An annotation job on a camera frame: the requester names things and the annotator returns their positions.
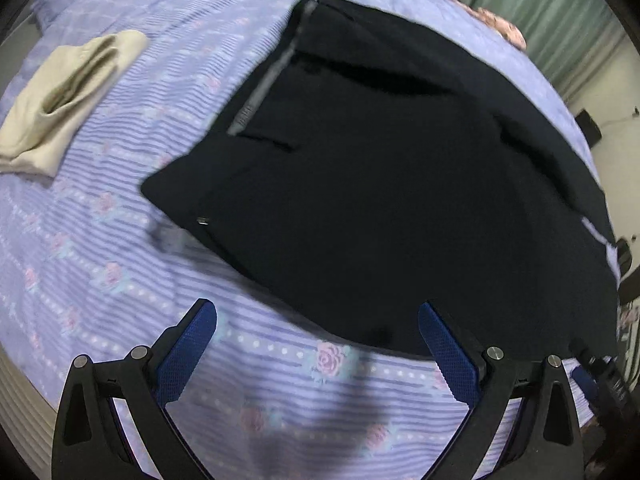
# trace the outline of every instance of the beige cloth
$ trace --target beige cloth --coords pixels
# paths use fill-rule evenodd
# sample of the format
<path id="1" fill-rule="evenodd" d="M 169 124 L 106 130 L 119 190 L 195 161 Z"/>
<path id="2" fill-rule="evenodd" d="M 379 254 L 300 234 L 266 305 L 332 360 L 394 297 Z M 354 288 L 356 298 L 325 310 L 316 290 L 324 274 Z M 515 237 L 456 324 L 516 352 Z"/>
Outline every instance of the beige cloth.
<path id="1" fill-rule="evenodd" d="M 75 132 L 147 45 L 142 32 L 123 30 L 57 47 L 0 128 L 0 172 L 55 176 Z"/>

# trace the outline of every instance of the white wall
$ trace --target white wall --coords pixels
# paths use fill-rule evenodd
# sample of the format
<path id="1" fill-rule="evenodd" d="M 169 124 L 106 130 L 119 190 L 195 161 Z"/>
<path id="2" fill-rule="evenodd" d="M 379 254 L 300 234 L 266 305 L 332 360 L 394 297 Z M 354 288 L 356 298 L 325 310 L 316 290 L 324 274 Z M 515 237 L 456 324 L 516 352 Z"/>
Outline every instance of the white wall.
<path id="1" fill-rule="evenodd" d="M 631 117 L 640 108 L 640 56 L 626 38 L 614 58 L 571 102 L 577 114 L 583 108 L 601 126 L 602 140 L 593 158 L 607 195 L 616 237 L 629 243 L 640 238 L 640 118 L 606 125 L 607 121 Z M 632 245 L 633 268 L 640 264 L 640 240 Z"/>

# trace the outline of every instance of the rose pattern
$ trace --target rose pattern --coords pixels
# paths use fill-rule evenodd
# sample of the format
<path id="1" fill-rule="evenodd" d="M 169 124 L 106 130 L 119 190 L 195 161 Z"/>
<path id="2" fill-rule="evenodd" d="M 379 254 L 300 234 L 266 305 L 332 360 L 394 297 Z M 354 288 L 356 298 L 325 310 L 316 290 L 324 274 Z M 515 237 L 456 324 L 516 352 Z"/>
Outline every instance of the rose pattern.
<path id="1" fill-rule="evenodd" d="M 71 188 L 71 181 L 68 178 L 60 176 L 54 179 L 51 189 L 56 195 L 63 195 Z"/>
<path id="2" fill-rule="evenodd" d="M 38 283 L 38 276 L 36 275 L 36 271 L 31 267 L 28 267 L 24 271 L 24 286 L 27 290 L 33 289 Z"/>
<path id="3" fill-rule="evenodd" d="M 91 152 L 94 156 L 94 160 L 98 160 L 102 156 L 108 155 L 111 150 L 111 143 L 108 140 L 104 142 L 96 143 L 92 146 Z"/>
<path id="4" fill-rule="evenodd" d="M 42 343 L 40 342 L 40 336 L 38 334 L 31 334 L 29 340 L 34 350 L 40 351 L 42 349 Z"/>
<path id="5" fill-rule="evenodd" d="M 117 104 L 109 104 L 101 106 L 100 111 L 105 117 L 112 117 L 118 113 L 119 108 Z"/>
<path id="6" fill-rule="evenodd" d="M 346 355 L 333 343 L 322 341 L 318 343 L 318 357 L 316 369 L 324 376 L 335 377 L 340 373 Z"/>
<path id="7" fill-rule="evenodd" d="M 95 199 L 92 205 L 92 212 L 98 218 L 109 219 L 113 216 L 118 203 L 113 193 L 106 191 L 100 193 Z"/>
<path id="8" fill-rule="evenodd" d="M 391 431 L 384 424 L 371 424 L 367 428 L 364 445 L 370 452 L 386 449 Z"/>
<path id="9" fill-rule="evenodd" d="M 112 294 L 123 291 L 128 281 L 125 269 L 115 262 L 108 262 L 93 279 L 95 285 Z"/>
<path id="10" fill-rule="evenodd" d="M 13 320 L 17 320 L 18 319 L 18 311 L 15 307 L 15 302 L 11 302 L 11 304 L 9 305 L 9 318 L 13 319 Z"/>
<path id="11" fill-rule="evenodd" d="M 68 255 L 71 247 L 71 240 L 69 236 L 64 233 L 56 233 L 51 239 L 50 249 L 51 254 L 58 258 L 64 258 Z"/>
<path id="12" fill-rule="evenodd" d="M 149 81 L 156 83 L 158 81 L 162 81 L 163 77 L 164 77 L 164 70 L 162 69 L 149 71 L 149 76 L 148 76 Z"/>
<path id="13" fill-rule="evenodd" d="M 169 162 L 173 160 L 173 157 L 168 153 L 162 153 L 156 158 L 156 168 L 164 168 Z"/>
<path id="14" fill-rule="evenodd" d="M 142 109 L 142 116 L 147 119 L 155 120 L 165 113 L 163 106 L 145 106 Z"/>
<path id="15" fill-rule="evenodd" d="M 40 215 L 36 215 L 36 213 L 30 213 L 24 217 L 22 221 L 22 225 L 24 227 L 25 233 L 33 233 L 38 228 L 38 223 L 40 222 Z"/>
<path id="16" fill-rule="evenodd" d="M 260 433 L 265 426 L 262 411 L 254 407 L 243 408 L 240 411 L 240 425 L 247 433 Z"/>
<path id="17" fill-rule="evenodd" d="M 525 41 L 524 36 L 520 32 L 520 29 L 513 25 L 513 23 L 508 22 L 501 16 L 497 16 L 490 10 L 483 9 L 482 7 L 479 7 L 478 10 L 473 10 L 471 7 L 465 5 L 459 0 L 452 1 L 465 9 L 471 16 L 483 22 L 487 27 L 492 28 L 518 50 L 524 52 L 527 49 L 527 42 Z"/>
<path id="18" fill-rule="evenodd" d="M 177 253 L 184 247 L 184 231 L 177 226 L 161 227 L 159 238 L 162 248 L 169 253 Z"/>
<path id="19" fill-rule="evenodd" d="M 78 310 L 75 307 L 70 307 L 62 316 L 61 325 L 62 335 L 72 334 L 78 327 L 79 315 Z"/>
<path id="20" fill-rule="evenodd" d="M 207 86 L 209 87 L 210 90 L 217 90 L 218 88 L 220 88 L 220 79 L 218 79 L 217 77 L 211 76 L 210 78 L 207 79 Z"/>
<path id="21" fill-rule="evenodd" d="M 104 279 L 102 282 L 105 286 L 114 287 L 122 279 L 122 268 L 113 262 L 109 262 L 104 267 Z"/>

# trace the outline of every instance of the pink flower print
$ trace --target pink flower print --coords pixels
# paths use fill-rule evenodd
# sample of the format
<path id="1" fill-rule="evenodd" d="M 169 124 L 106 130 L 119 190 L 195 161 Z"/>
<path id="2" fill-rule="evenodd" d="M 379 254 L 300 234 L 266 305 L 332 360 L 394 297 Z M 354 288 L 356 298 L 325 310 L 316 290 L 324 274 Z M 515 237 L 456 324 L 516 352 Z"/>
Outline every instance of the pink flower print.
<path id="1" fill-rule="evenodd" d="M 15 308 L 15 302 L 12 301 L 11 304 L 9 305 L 9 318 L 10 319 L 18 319 L 18 311 Z"/>
<path id="2" fill-rule="evenodd" d="M 524 36 L 520 30 L 508 22 L 501 16 L 497 16 L 490 10 L 478 8 L 478 19 L 484 22 L 486 25 L 498 32 L 505 40 L 511 43 L 519 50 L 526 50 L 527 43 L 524 40 Z"/>
<path id="3" fill-rule="evenodd" d="M 217 77 L 211 76 L 207 79 L 207 86 L 210 90 L 217 90 L 220 88 L 220 79 Z"/>
<path id="4" fill-rule="evenodd" d="M 71 242 L 69 241 L 68 235 L 65 235 L 64 233 L 56 233 L 51 239 L 51 254 L 59 258 L 63 258 L 68 253 L 70 244 Z"/>
<path id="5" fill-rule="evenodd" d="M 108 262 L 92 280 L 94 285 L 112 294 L 122 292 L 129 282 L 126 270 L 115 262 Z"/>
<path id="6" fill-rule="evenodd" d="M 115 209 L 117 208 L 117 205 L 118 204 L 113 193 L 105 191 L 94 199 L 92 211 L 99 218 L 107 219 L 113 215 Z"/>
<path id="7" fill-rule="evenodd" d="M 247 433 L 260 433 L 265 426 L 261 410 L 253 407 L 243 408 L 240 411 L 240 425 Z"/>
<path id="8" fill-rule="evenodd" d="M 24 271 L 24 286 L 27 290 L 31 290 L 38 283 L 36 271 L 28 267 Z"/>
<path id="9" fill-rule="evenodd" d="M 340 372 L 345 357 L 345 354 L 336 345 L 322 341 L 318 343 L 316 368 L 324 376 L 335 377 Z"/>
<path id="10" fill-rule="evenodd" d="M 79 322 L 78 310 L 70 307 L 62 316 L 62 335 L 68 335 L 76 330 Z"/>
<path id="11" fill-rule="evenodd" d="M 156 168 L 164 168 L 169 162 L 172 161 L 172 158 L 173 157 L 168 153 L 162 153 L 161 155 L 158 155 L 158 158 L 156 159 Z"/>
<path id="12" fill-rule="evenodd" d="M 58 177 L 54 179 L 51 185 L 53 193 L 59 197 L 65 197 L 71 192 L 71 181 L 65 177 Z"/>
<path id="13" fill-rule="evenodd" d="M 31 346 L 33 346 L 35 350 L 39 351 L 42 349 L 42 344 L 40 343 L 40 336 L 38 334 L 31 334 L 29 341 L 31 342 Z"/>
<path id="14" fill-rule="evenodd" d="M 102 113 L 107 117 L 114 116 L 117 113 L 117 111 L 118 111 L 117 104 L 111 104 L 111 105 L 106 105 L 102 107 Z"/>
<path id="15" fill-rule="evenodd" d="M 364 445 L 370 452 L 380 451 L 386 448 L 389 435 L 391 431 L 384 424 L 371 424 L 367 428 Z"/>
<path id="16" fill-rule="evenodd" d="M 104 267 L 104 276 L 102 282 L 108 288 L 116 287 L 122 280 L 122 267 L 118 264 L 109 262 Z"/>
<path id="17" fill-rule="evenodd" d="M 145 106 L 142 109 L 143 117 L 147 119 L 155 120 L 166 112 L 166 108 L 163 106 Z"/>
<path id="18" fill-rule="evenodd" d="M 22 225 L 24 226 L 24 232 L 33 233 L 37 229 L 39 221 L 40 221 L 40 215 L 37 215 L 36 213 L 30 213 L 27 216 L 25 216 L 24 220 L 22 221 Z"/>
<path id="19" fill-rule="evenodd" d="M 184 231 L 176 226 L 160 228 L 159 238 L 167 252 L 179 252 L 184 247 Z"/>

